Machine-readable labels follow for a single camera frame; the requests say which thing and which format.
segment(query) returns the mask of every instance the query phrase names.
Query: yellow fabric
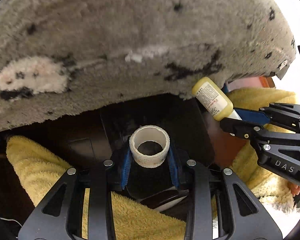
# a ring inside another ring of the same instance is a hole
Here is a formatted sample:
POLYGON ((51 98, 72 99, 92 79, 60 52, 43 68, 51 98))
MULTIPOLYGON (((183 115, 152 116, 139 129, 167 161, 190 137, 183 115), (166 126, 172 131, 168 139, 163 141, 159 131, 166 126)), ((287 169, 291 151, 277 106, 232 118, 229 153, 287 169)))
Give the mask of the yellow fabric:
MULTIPOLYGON (((240 89, 228 94, 235 107, 257 110, 270 102, 295 103, 291 92, 275 89, 240 89)), ((268 126, 270 130, 282 131, 268 126)), ((38 143, 13 136, 7 144, 7 158, 21 185, 36 206, 52 185, 70 167, 38 143)), ((236 157, 233 170, 262 202, 285 203, 292 200, 287 181, 257 165, 257 156, 249 142, 236 157)), ((82 236, 87 238, 88 196, 85 194, 82 236)), ((112 193, 114 227, 118 240, 184 239, 185 223, 112 193)))

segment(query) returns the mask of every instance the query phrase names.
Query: roll of tape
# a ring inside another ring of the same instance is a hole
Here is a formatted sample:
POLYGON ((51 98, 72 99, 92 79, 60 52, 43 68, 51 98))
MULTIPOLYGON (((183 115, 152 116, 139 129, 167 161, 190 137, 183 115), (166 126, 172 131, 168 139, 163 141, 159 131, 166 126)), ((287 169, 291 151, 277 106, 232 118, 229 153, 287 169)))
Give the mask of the roll of tape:
POLYGON ((130 137, 130 149, 136 163, 145 168, 160 166, 167 157, 170 147, 170 138, 165 130, 158 126, 146 125, 136 130, 130 137), (138 147, 144 142, 156 142, 162 147, 162 151, 155 155, 144 155, 138 151, 138 147))

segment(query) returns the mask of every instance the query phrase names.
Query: silver screw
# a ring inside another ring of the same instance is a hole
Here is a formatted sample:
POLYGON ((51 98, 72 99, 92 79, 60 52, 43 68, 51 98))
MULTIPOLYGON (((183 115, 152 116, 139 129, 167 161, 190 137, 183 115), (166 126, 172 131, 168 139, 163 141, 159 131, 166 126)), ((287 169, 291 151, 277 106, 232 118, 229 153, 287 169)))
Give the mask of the silver screw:
POLYGON ((223 173, 226 174, 226 175, 231 175, 231 174, 232 174, 232 170, 229 169, 229 168, 225 168, 225 169, 223 170, 223 173))
POLYGON ((106 166, 106 167, 109 167, 109 166, 111 166, 112 164, 113 164, 113 161, 111 161, 111 160, 105 160, 105 161, 103 162, 103 165, 106 166))
POLYGON ((266 151, 269 151, 269 150, 271 149, 270 145, 268 145, 268 144, 265 144, 265 145, 263 146, 263 148, 264 148, 266 151))
POLYGON ((195 160, 187 160, 189 166, 196 166, 197 162, 195 160))
POLYGON ((69 175, 74 175, 76 172, 77 172, 77 170, 76 170, 75 168, 69 168, 69 169, 67 170, 67 173, 68 173, 69 175))

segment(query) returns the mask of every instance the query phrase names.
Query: fuzzy blanket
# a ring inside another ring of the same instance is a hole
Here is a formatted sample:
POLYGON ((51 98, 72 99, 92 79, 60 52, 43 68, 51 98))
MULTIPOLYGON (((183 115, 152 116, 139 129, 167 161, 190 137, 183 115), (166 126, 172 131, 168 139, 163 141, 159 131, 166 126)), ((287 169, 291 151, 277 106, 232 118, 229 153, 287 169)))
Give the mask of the fuzzy blanket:
POLYGON ((273 0, 1 0, 0 131, 172 93, 282 77, 296 53, 273 0))

